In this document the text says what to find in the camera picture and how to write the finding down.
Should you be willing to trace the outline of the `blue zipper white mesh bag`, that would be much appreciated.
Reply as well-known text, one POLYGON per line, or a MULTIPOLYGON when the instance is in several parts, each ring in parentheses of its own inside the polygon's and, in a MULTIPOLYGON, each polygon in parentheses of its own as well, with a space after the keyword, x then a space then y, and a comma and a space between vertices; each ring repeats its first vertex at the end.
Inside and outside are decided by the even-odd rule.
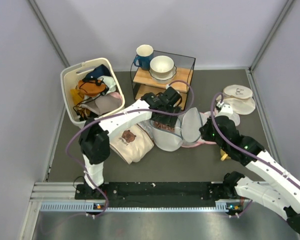
POLYGON ((193 143, 201 139, 199 128, 206 124, 203 123, 196 107, 178 116, 174 126, 175 133, 157 131, 153 127, 153 122, 153 120, 150 121, 154 143, 158 148, 167 152, 174 152, 181 148, 184 140, 193 143))

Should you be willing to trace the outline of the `pink bra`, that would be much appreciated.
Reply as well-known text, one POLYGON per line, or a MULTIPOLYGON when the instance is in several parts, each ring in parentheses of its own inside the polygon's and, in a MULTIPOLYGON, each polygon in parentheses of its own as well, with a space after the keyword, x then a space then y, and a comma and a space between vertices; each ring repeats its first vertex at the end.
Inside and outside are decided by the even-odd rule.
POLYGON ((160 132, 166 132, 166 133, 175 133, 175 128, 172 126, 168 126, 166 124, 154 121, 153 122, 153 127, 156 131, 160 131, 160 132))

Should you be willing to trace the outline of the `orange bra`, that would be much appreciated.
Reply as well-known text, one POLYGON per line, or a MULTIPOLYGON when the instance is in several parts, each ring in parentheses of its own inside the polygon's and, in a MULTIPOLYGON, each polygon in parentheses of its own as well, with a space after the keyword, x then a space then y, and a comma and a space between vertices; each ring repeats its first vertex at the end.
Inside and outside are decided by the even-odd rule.
POLYGON ((103 78, 87 78, 77 83, 79 92, 89 97, 105 96, 109 88, 103 78))

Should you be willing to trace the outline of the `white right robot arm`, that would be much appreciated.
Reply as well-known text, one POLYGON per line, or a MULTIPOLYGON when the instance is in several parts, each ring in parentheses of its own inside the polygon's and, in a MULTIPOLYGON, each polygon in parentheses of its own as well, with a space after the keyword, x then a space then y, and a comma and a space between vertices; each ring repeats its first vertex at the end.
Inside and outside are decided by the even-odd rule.
POLYGON ((205 141, 215 142, 230 158, 260 176, 267 186, 232 172, 225 175, 223 192, 229 198, 248 198, 275 212, 300 235, 300 181, 282 167, 254 138, 239 133, 230 116, 230 105, 217 103, 199 131, 205 141))

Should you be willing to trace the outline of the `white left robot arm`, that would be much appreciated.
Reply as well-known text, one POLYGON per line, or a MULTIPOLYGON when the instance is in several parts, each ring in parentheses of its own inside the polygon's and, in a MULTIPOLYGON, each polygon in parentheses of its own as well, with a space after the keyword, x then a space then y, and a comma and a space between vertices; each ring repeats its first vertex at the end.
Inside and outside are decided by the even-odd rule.
POLYGON ((143 121, 152 120, 174 127, 181 114, 181 95, 171 86, 164 92, 148 92, 126 109, 100 119, 85 122, 79 137, 84 158, 86 192, 99 198, 104 191, 103 165, 110 156, 110 140, 143 121))

